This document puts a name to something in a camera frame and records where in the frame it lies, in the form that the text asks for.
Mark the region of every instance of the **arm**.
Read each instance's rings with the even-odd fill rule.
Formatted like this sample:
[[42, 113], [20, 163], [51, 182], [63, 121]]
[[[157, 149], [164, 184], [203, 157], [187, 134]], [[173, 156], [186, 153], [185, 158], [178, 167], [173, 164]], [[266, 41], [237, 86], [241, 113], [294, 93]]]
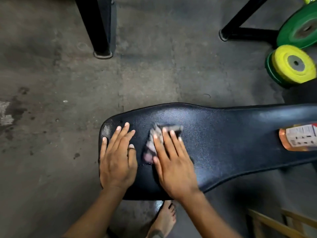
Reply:
[[177, 139], [174, 131], [170, 132], [171, 137], [166, 129], [162, 133], [165, 147], [157, 136], [153, 136], [158, 154], [153, 161], [164, 190], [184, 207], [203, 238], [241, 238], [221, 219], [199, 190], [194, 165], [182, 139]]
[[126, 190], [133, 184], [137, 172], [136, 152], [129, 141], [135, 131], [128, 133], [129, 123], [121, 131], [117, 127], [109, 145], [103, 138], [100, 150], [100, 181], [104, 188], [92, 206], [64, 234], [66, 238], [102, 238], [110, 218]]

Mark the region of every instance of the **hand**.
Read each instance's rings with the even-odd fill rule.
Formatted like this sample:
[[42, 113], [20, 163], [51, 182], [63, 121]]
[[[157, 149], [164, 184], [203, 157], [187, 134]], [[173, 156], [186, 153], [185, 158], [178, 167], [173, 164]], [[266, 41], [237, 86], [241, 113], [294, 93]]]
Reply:
[[177, 139], [174, 131], [170, 132], [172, 139], [166, 128], [162, 129], [162, 134], [169, 157], [158, 137], [153, 135], [158, 154], [158, 158], [153, 157], [153, 161], [161, 186], [170, 197], [181, 202], [184, 197], [192, 195], [193, 192], [199, 192], [194, 165], [182, 139]]
[[135, 130], [128, 132], [129, 127], [130, 124], [125, 123], [121, 131], [118, 126], [108, 148], [107, 138], [102, 139], [99, 168], [103, 188], [117, 187], [126, 191], [135, 180], [138, 167], [136, 151], [133, 144], [129, 145]]

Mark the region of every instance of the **bare foot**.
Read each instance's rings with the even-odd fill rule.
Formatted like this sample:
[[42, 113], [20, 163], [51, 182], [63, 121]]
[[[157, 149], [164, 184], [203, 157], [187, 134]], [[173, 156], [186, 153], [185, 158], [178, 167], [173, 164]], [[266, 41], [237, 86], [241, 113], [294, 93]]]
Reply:
[[150, 227], [150, 230], [147, 234], [147, 238], [149, 234], [153, 230], [160, 230], [164, 237], [166, 237], [172, 230], [173, 226], [176, 223], [176, 210], [175, 206], [172, 204], [170, 200], [164, 201], [163, 207], [161, 208], [158, 217]]

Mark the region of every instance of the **yellow weight plate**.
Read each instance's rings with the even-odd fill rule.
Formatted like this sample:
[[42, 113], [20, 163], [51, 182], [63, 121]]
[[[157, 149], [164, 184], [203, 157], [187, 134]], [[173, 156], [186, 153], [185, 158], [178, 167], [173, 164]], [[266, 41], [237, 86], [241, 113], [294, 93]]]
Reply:
[[289, 83], [304, 83], [316, 78], [314, 61], [298, 47], [283, 45], [272, 55], [277, 73]]

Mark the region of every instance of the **finger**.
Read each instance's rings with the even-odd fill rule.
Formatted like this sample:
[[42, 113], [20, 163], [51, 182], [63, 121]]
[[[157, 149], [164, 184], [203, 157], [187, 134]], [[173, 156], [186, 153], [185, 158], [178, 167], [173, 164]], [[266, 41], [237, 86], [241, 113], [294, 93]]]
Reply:
[[182, 138], [181, 138], [181, 137], [178, 137], [178, 140], [179, 140], [180, 146], [182, 147], [184, 156], [185, 156], [186, 158], [190, 159], [190, 158], [189, 158], [189, 155], [188, 155], [188, 153], [187, 153], [187, 150], [186, 150], [186, 148], [185, 148], [185, 145], [184, 145], [184, 142], [183, 142]]
[[180, 146], [180, 143], [179, 143], [179, 140], [178, 140], [177, 137], [176, 137], [175, 131], [171, 130], [171, 131], [170, 131], [170, 134], [171, 134], [172, 141], [173, 141], [173, 144], [174, 144], [174, 147], [175, 147], [175, 149], [176, 149], [176, 152], [177, 152], [178, 156], [184, 155], [184, 154], [183, 154], [183, 149], [182, 149], [182, 147]]
[[170, 159], [168, 158], [165, 148], [163, 144], [161, 143], [161, 141], [158, 139], [158, 136], [156, 134], [153, 135], [153, 141], [154, 141], [156, 153], [161, 163], [161, 167], [164, 168], [166, 165], [168, 165]]
[[111, 137], [111, 140], [108, 145], [108, 150], [112, 149], [114, 142], [117, 140], [117, 137], [120, 134], [120, 131], [121, 131], [121, 126], [118, 126], [116, 128], [116, 131], [113, 133], [113, 136]]
[[153, 162], [154, 162], [154, 164], [155, 164], [155, 168], [156, 168], [156, 171], [157, 171], [157, 173], [158, 173], [158, 178], [159, 178], [160, 180], [163, 180], [162, 167], [161, 167], [161, 163], [160, 163], [158, 157], [154, 156], [154, 157], [153, 157]]
[[118, 149], [120, 141], [128, 133], [129, 127], [130, 127], [130, 124], [128, 122], [126, 122], [124, 127], [122, 128], [120, 134], [118, 135], [116, 142], [114, 142], [113, 150], [117, 150]]
[[103, 137], [101, 149], [100, 149], [100, 161], [103, 159], [103, 157], [105, 157], [106, 149], [107, 149], [107, 138]]
[[130, 168], [137, 168], [138, 167], [137, 152], [136, 152], [133, 144], [130, 144], [129, 148], [128, 148], [128, 164], [129, 164]]
[[164, 145], [165, 145], [166, 151], [168, 152], [170, 159], [172, 160], [173, 158], [177, 157], [177, 153], [176, 153], [174, 144], [173, 144], [166, 128], [162, 129], [162, 134], [163, 134]]
[[133, 135], [135, 134], [135, 130], [130, 131], [125, 136], [121, 138], [119, 149], [123, 152], [128, 150], [128, 146], [130, 143], [130, 140], [132, 139]]

